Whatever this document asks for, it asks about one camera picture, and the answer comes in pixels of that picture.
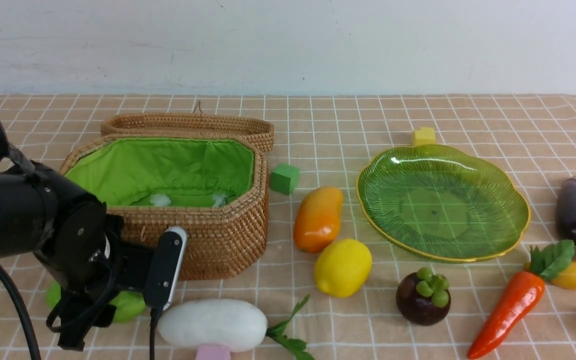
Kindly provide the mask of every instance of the pink block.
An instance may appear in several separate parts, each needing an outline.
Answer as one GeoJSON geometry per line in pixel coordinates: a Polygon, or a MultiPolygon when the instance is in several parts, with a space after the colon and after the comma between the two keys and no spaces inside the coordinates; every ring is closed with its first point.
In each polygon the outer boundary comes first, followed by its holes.
{"type": "Polygon", "coordinates": [[[231,360],[231,349],[220,345],[202,345],[194,360],[231,360]]]}

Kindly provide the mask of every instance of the white wall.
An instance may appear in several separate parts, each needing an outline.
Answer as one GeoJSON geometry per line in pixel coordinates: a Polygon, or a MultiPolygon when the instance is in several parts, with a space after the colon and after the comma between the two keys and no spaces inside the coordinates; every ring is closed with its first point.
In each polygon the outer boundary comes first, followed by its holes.
{"type": "Polygon", "coordinates": [[[0,93],[576,94],[576,0],[0,0],[0,93]]]}

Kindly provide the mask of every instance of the black cable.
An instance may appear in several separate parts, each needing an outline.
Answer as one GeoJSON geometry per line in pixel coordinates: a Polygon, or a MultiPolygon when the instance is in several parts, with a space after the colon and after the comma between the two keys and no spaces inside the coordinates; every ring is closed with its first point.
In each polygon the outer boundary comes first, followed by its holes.
{"type": "Polygon", "coordinates": [[[160,307],[150,310],[150,360],[155,360],[155,336],[157,324],[160,322],[164,310],[160,307]]]}
{"type": "Polygon", "coordinates": [[[46,326],[53,333],[61,333],[64,329],[70,328],[71,326],[77,324],[78,322],[81,321],[81,319],[88,317],[89,315],[98,311],[102,306],[105,306],[108,303],[108,297],[114,290],[115,281],[117,280],[117,274],[113,269],[113,264],[112,262],[110,262],[110,260],[106,259],[105,256],[101,255],[99,251],[95,253],[95,255],[91,258],[91,261],[99,262],[105,265],[106,268],[108,269],[109,275],[108,275],[108,281],[105,285],[105,289],[103,289],[101,296],[99,296],[98,299],[96,299],[96,301],[94,301],[94,303],[89,308],[87,308],[84,312],[80,313],[77,317],[59,326],[53,326],[55,320],[57,319],[57,315],[68,304],[70,298],[64,298],[60,300],[59,304],[51,310],[50,314],[48,314],[48,317],[46,318],[46,326]]]}
{"type": "Polygon", "coordinates": [[[12,278],[10,278],[10,275],[6,272],[6,270],[2,267],[2,265],[0,265],[0,281],[6,288],[14,305],[14,309],[16,309],[16,313],[19,315],[21,329],[23,330],[23,335],[25,335],[25,341],[28,344],[28,351],[30,352],[30,360],[41,360],[42,354],[39,352],[37,336],[35,335],[33,322],[30,320],[30,315],[26,309],[24,298],[21,297],[21,294],[15,286],[15,283],[13,282],[12,278]]]}

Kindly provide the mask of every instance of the eggplant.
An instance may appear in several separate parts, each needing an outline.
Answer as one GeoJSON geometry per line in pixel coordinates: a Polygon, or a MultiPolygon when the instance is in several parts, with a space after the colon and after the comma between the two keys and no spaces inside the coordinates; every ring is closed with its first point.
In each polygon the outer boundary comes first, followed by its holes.
{"type": "Polygon", "coordinates": [[[555,207],[555,227],[560,240],[572,240],[576,245],[576,177],[561,184],[555,207]]]}

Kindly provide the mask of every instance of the yellow cube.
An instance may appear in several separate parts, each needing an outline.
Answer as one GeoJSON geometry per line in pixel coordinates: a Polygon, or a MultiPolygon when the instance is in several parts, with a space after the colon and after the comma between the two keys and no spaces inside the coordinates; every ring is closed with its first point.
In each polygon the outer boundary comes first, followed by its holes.
{"type": "Polygon", "coordinates": [[[412,133],[412,146],[436,144],[435,130],[432,127],[421,127],[412,133]]]}

